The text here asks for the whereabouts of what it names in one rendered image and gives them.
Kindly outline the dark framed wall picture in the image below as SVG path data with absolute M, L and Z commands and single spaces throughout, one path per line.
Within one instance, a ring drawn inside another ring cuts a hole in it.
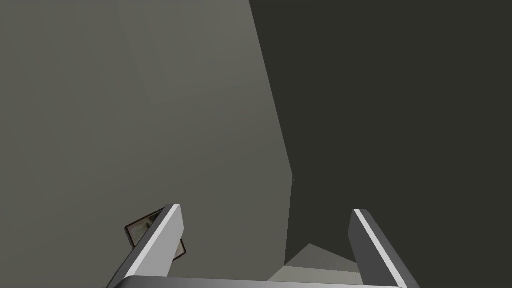
M 128 241 L 132 249 L 141 241 L 146 232 L 149 230 L 151 225 L 155 222 L 159 214 L 163 211 L 163 208 L 156 210 L 145 217 L 138 219 L 124 227 L 124 231 L 127 235 Z M 184 242 L 180 239 L 173 261 L 182 258 L 187 253 Z

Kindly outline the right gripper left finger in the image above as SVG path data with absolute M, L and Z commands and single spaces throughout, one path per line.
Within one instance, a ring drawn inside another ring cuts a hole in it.
M 167 205 L 115 272 L 106 288 L 130 276 L 166 277 L 184 232 L 179 204 Z

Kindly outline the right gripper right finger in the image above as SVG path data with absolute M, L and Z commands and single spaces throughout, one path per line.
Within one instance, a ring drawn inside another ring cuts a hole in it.
M 364 285 L 420 288 L 397 251 L 366 209 L 351 211 L 348 239 Z

